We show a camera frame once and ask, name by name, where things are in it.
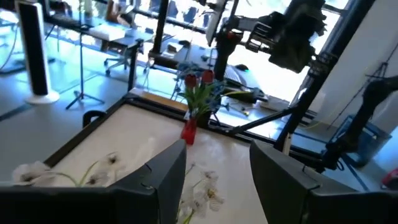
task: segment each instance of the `office chair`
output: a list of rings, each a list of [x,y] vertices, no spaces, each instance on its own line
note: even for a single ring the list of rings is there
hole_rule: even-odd
[[[122,25],[126,25],[125,21],[130,20],[130,19],[126,19],[126,16],[130,16],[130,14],[132,14],[132,13],[131,12],[127,13],[127,14],[123,14],[123,13],[124,12],[122,12],[122,7],[118,3],[114,2],[113,0],[109,0],[107,8],[106,8],[105,20],[108,22],[115,22],[115,23],[120,23]],[[131,17],[131,22],[129,22],[129,23],[130,23],[130,26],[133,27],[134,26],[134,17],[133,17],[133,15],[131,15],[130,17]],[[127,69],[127,66],[128,67],[130,66],[130,63],[128,62],[130,51],[125,46],[121,46],[114,42],[109,42],[109,41],[103,40],[102,44],[101,44],[101,51],[116,52],[117,54],[120,55],[119,58],[107,58],[104,61],[104,64],[106,66],[108,65],[108,61],[116,62],[114,65],[111,65],[106,69],[106,71],[105,71],[106,75],[111,74],[112,68],[116,68],[120,65],[124,65],[124,69]]]

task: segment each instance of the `white wall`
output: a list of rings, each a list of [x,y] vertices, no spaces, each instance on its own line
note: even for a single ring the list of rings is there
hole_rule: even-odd
[[[364,74],[372,73],[385,61],[397,42],[398,0],[376,0],[322,86],[326,98],[317,120],[330,124],[366,81]],[[386,73],[387,77],[391,75],[398,75],[398,50]],[[361,102],[360,94],[334,125],[339,126],[347,115],[356,113]],[[380,104],[372,122],[388,133],[394,130],[398,124],[397,93]]]

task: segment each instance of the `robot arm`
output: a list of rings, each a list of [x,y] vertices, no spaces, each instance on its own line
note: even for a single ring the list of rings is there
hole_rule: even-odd
[[[357,150],[359,136],[376,107],[391,93],[398,90],[398,76],[371,82],[363,93],[363,103],[347,131],[335,142],[328,143],[322,152],[322,161],[327,168],[336,169],[337,160],[346,152]]]

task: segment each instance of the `tripod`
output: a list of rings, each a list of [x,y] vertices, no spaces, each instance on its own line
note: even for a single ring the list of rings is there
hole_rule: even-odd
[[[81,27],[81,1],[79,1],[79,25]],[[94,96],[87,95],[84,91],[84,77],[83,77],[83,44],[82,44],[82,34],[80,32],[80,92],[79,91],[74,91],[76,98],[65,108],[68,110],[72,105],[74,105],[77,101],[84,100],[85,97],[99,101],[101,104],[104,104],[105,102],[103,100],[100,100],[98,98],[95,98]]]

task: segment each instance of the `desk leg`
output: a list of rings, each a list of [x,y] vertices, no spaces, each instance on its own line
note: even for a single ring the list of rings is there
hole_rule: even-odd
[[[136,45],[131,47],[131,56],[130,56],[130,72],[129,72],[129,80],[127,83],[127,92],[129,92],[134,87],[134,80],[136,78],[136,68],[137,68],[137,56],[140,48],[142,47],[142,41],[138,41]]]

